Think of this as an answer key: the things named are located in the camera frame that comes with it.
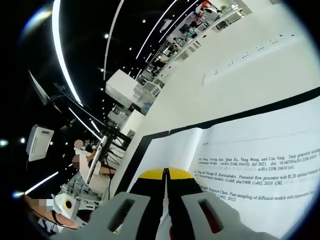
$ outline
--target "white shirt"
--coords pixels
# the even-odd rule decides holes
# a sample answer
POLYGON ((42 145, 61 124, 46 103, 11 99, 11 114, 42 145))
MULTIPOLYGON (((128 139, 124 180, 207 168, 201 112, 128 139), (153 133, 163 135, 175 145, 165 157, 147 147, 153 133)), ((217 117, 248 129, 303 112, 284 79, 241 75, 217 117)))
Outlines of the white shirt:
MULTIPOLYGON (((85 150, 74 148, 75 154, 80 155, 80 175, 84 181, 87 180, 90 168, 88 166, 87 156, 90 156, 91 153, 85 150)), ((106 189, 109 187, 109 177, 100 174, 101 162, 97 162, 91 180, 88 184, 89 188, 91 188, 96 193, 104 193, 106 189)))

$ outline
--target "black ceiling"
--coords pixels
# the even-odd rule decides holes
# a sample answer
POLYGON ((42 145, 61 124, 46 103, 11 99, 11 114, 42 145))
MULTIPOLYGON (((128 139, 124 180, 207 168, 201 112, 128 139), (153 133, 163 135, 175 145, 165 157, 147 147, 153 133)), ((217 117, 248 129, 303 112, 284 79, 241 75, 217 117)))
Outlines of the black ceiling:
MULTIPOLYGON (((152 50, 157 51, 163 43, 163 41, 158 43, 163 34, 160 33, 163 22, 160 22, 153 31, 138 59, 136 56, 156 22, 173 1, 124 1, 110 41, 106 80, 123 67, 126 73, 133 68, 133 75, 136 75, 139 69, 146 67, 143 57, 147 57, 152 50)), ((163 19, 175 20, 194 1, 178 0, 163 19)), ((107 46, 104 35, 110 31, 119 2, 119 0, 76 2, 61 0, 60 5, 60 40, 70 78, 82 103, 101 120, 104 116, 103 111, 107 115, 115 103, 101 91, 106 82, 103 81, 100 68, 104 66, 107 46)), ((58 94, 54 83, 65 86, 68 94, 71 94, 55 51, 51 17, 28 34, 22 34, 28 20, 39 9, 51 10, 52 5, 52 1, 18 0, 8 7, 10 18, 6 17, 3 20, 6 23, 3 26, 5 28, 3 40, 6 42, 4 51, 8 51, 9 54, 4 58, 2 65, 0 96, 3 114, 0 140, 8 140, 9 145, 0 147, 1 163, 5 164, 3 170, 14 168, 18 173, 18 178, 10 179, 13 179, 14 186, 21 190, 26 190, 48 175, 59 171, 57 177, 46 183, 47 187, 39 187, 33 192, 35 196, 43 198, 50 197, 51 193, 57 193, 60 185, 67 182, 73 173, 72 168, 65 170, 74 154, 73 141, 91 136, 77 121, 72 128, 67 127, 67 131, 62 131, 61 128, 68 126, 74 116, 63 105, 60 106, 62 112, 50 104, 43 106, 31 84, 28 70, 50 97, 58 94), (26 145, 21 144, 19 139, 28 138, 31 127, 35 124, 55 131, 54 144, 50 146, 45 159, 26 165, 26 145)))

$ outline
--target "desk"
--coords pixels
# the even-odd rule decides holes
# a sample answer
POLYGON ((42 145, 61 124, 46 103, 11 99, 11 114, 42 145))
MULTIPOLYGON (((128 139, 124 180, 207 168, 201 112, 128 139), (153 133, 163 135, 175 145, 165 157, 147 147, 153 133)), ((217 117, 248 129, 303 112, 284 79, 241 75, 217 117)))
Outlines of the desk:
POLYGON ((192 48, 198 48, 201 45, 199 45, 198 41, 201 40, 202 38, 205 38, 206 35, 212 33, 213 29, 220 24, 221 22, 225 21, 227 18, 232 16, 233 14, 236 14, 237 12, 240 12, 242 10, 241 7, 238 7, 237 9, 234 9, 232 11, 227 12, 224 14, 221 18, 219 18, 217 21, 214 21, 210 26, 207 27, 204 31, 198 34, 198 36, 194 39, 192 39, 190 42, 188 42, 186 45, 183 46, 172 58, 168 61, 167 65, 158 73, 158 75, 154 78, 159 79, 162 81, 164 84, 167 83, 169 79, 169 75, 175 70, 177 65, 180 65, 181 61, 179 58, 184 54, 189 52, 188 49, 190 47, 192 48))
POLYGON ((204 74, 243 51, 278 38, 304 35, 281 4, 230 25, 189 56, 169 77, 145 116, 111 181, 113 195, 143 136, 218 119, 271 104, 320 86, 318 52, 305 38, 202 86, 204 74))

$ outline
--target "wall-mounted device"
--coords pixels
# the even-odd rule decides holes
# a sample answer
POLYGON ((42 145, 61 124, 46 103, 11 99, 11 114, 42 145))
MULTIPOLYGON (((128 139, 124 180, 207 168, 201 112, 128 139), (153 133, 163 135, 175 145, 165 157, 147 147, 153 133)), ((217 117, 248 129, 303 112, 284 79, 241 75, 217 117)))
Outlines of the wall-mounted device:
POLYGON ((32 127, 26 145, 29 162, 44 159, 46 157, 54 132, 55 131, 38 126, 37 124, 32 127))

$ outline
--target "paper sheet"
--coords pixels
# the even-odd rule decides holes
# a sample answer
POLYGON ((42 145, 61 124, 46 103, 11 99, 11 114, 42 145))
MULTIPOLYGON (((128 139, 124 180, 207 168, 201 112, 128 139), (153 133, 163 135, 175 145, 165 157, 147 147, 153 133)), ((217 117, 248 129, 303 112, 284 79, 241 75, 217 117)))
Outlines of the paper sheet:
POLYGON ((318 193, 319 109, 320 97, 204 130, 190 172, 245 225, 281 238, 318 193))

